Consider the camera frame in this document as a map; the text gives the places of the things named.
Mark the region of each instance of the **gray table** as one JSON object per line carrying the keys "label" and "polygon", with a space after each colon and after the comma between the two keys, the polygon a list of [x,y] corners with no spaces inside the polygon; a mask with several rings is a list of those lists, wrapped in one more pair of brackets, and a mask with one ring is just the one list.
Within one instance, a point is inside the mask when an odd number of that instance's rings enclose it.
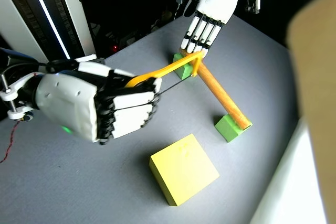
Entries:
{"label": "gray table", "polygon": [[[179,18],[107,60],[136,74],[171,63],[190,19]],[[22,123],[0,165],[0,223],[238,223],[251,219],[297,122],[287,50],[232,17],[204,60],[253,122],[231,143],[214,128],[226,112],[202,80],[165,93],[147,127],[84,142],[36,113]],[[165,89],[178,82],[164,78]],[[0,154],[13,122],[0,123]],[[148,166],[151,154],[194,133],[220,178],[179,207],[168,206]]]}

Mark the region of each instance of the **red light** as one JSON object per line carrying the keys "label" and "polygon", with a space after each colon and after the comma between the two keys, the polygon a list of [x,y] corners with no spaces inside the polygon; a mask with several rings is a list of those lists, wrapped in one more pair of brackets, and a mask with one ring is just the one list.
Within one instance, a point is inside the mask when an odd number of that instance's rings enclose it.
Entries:
{"label": "red light", "polygon": [[112,51],[113,51],[113,52],[118,52],[118,46],[117,46],[117,45],[114,45]]}

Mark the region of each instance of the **yellow cube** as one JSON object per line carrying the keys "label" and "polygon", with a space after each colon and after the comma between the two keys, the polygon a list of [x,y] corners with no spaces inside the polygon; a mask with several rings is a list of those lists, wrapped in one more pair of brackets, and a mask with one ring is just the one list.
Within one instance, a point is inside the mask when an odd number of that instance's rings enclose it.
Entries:
{"label": "yellow cube", "polygon": [[152,155],[149,166],[171,206],[179,206],[219,177],[193,134]]}

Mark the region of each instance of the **led strip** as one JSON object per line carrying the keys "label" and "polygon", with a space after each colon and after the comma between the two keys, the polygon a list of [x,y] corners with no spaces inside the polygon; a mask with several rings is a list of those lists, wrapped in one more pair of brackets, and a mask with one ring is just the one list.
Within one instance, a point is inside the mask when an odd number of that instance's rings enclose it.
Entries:
{"label": "led strip", "polygon": [[47,9],[47,7],[46,7],[44,1],[43,1],[43,0],[39,0],[39,2],[40,2],[40,4],[41,4],[41,6],[42,6],[42,9],[43,9],[44,13],[45,13],[46,16],[47,16],[47,19],[48,19],[48,21],[49,21],[49,23],[50,23],[50,25],[51,25],[51,27],[52,27],[52,30],[54,31],[54,33],[55,33],[55,35],[56,35],[56,37],[57,37],[57,39],[58,39],[59,44],[61,45],[61,48],[62,48],[62,50],[63,50],[65,56],[66,56],[68,59],[70,59],[70,56],[69,56],[69,54],[68,54],[68,51],[67,51],[67,49],[65,48],[65,46],[64,46],[64,44],[63,44],[63,41],[62,41],[61,37],[60,37],[59,34],[58,34],[58,31],[57,31],[57,29],[56,29],[56,26],[55,26],[53,20],[51,19],[51,16],[50,16],[50,14],[49,14],[49,12],[48,12],[48,9]]}

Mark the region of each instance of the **robotic hand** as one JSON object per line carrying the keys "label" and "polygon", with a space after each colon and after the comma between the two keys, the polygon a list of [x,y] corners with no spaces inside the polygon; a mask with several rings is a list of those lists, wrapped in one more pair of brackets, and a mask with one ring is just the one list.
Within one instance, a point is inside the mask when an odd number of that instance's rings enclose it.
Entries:
{"label": "robotic hand", "polygon": [[[43,64],[11,50],[0,50],[16,59],[0,74],[4,88],[0,97],[9,103],[8,117],[12,120],[29,121],[29,111],[39,109],[67,132],[105,144],[110,138],[144,127],[155,113],[160,78],[126,88],[134,75],[112,70],[95,55]],[[29,66],[41,65],[47,74],[37,72],[38,67],[27,72]]]}
{"label": "robotic hand", "polygon": [[[199,0],[195,16],[186,32],[181,49],[207,54],[219,31],[231,18],[238,0]],[[187,9],[197,0],[189,0]],[[246,11],[258,14],[260,0],[247,0]]]}

